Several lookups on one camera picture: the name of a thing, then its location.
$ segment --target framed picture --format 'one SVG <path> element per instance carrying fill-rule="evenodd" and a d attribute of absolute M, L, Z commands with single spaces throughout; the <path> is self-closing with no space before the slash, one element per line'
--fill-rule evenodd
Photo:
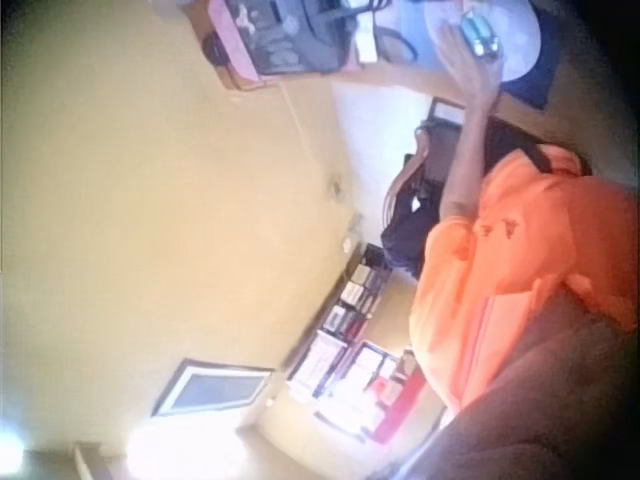
<path fill-rule="evenodd" d="M 171 377 L 152 416 L 227 410 L 251 405 L 273 369 L 185 359 Z"/>
<path fill-rule="evenodd" d="M 464 123 L 464 107 L 439 97 L 433 97 L 429 108 L 428 120 L 449 123 L 460 128 Z"/>

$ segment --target window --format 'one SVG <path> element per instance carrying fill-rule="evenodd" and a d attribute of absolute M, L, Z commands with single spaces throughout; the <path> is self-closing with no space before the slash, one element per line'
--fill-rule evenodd
<path fill-rule="evenodd" d="M 320 397 L 316 417 L 363 440 L 364 432 L 384 416 L 368 389 L 376 379 L 388 379 L 397 363 L 392 355 L 363 343 L 341 378 Z"/>
<path fill-rule="evenodd" d="M 184 360 L 153 415 L 240 408 L 253 403 L 273 370 Z"/>

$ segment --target book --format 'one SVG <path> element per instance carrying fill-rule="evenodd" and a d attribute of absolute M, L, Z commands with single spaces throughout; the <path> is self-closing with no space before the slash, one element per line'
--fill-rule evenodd
<path fill-rule="evenodd" d="M 358 337 L 362 329 L 364 328 L 365 323 L 366 323 L 365 320 L 360 320 L 360 319 L 355 319 L 353 322 L 351 322 L 351 325 L 349 326 L 347 332 L 345 333 L 345 338 L 347 339 L 347 341 L 349 342 L 354 341 Z"/>
<path fill-rule="evenodd" d="M 356 267 L 356 270 L 351 275 L 351 281 L 357 283 L 358 285 L 364 285 L 365 281 L 369 277 L 369 273 L 371 272 L 371 267 L 367 267 L 366 265 L 359 264 Z"/>
<path fill-rule="evenodd" d="M 354 322 L 355 318 L 356 318 L 356 312 L 354 311 L 347 312 L 347 314 L 342 319 L 342 323 L 338 327 L 338 330 L 336 333 L 342 336 L 343 338 L 346 338 L 346 332 L 351 326 L 351 324 Z"/>
<path fill-rule="evenodd" d="M 358 285 L 357 283 L 353 283 L 351 280 L 349 280 L 345 285 L 344 290 L 342 290 L 342 293 L 340 294 L 340 299 L 343 302 L 355 307 L 358 298 L 360 298 L 360 295 L 362 295 L 363 291 L 364 287 L 362 285 Z"/>
<path fill-rule="evenodd" d="M 330 332 L 335 332 L 342 323 L 342 320 L 346 314 L 346 308 L 340 305 L 334 305 L 329 312 L 329 315 L 327 315 L 327 318 L 322 326 Z"/>

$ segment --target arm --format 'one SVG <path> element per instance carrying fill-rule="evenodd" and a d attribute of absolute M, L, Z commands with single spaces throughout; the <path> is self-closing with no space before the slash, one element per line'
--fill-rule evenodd
<path fill-rule="evenodd" d="M 440 32 L 438 55 L 467 101 L 465 123 L 440 201 L 440 220 L 453 215 L 475 219 L 487 122 L 498 95 L 502 62 L 474 58 L 460 32 L 450 25 Z"/>
<path fill-rule="evenodd" d="M 440 200 L 440 220 L 453 215 L 474 219 L 484 173 L 484 139 L 489 113 L 467 109 L 465 122 Z"/>

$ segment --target red object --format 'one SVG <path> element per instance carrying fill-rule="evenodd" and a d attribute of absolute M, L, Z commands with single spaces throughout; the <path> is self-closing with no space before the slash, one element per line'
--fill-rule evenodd
<path fill-rule="evenodd" d="M 427 381 L 419 368 L 411 374 L 404 384 L 402 392 L 395 402 L 387 409 L 385 416 L 380 425 L 371 434 L 371 439 L 382 445 L 386 444 L 393 438 L 402 423 L 405 421 L 409 412 L 418 400 L 420 391 Z"/>
<path fill-rule="evenodd" d="M 378 377 L 373 381 L 373 383 L 371 383 L 369 390 L 371 390 L 376 396 L 376 399 L 379 400 L 385 388 L 387 388 L 387 379 L 384 377 Z"/>

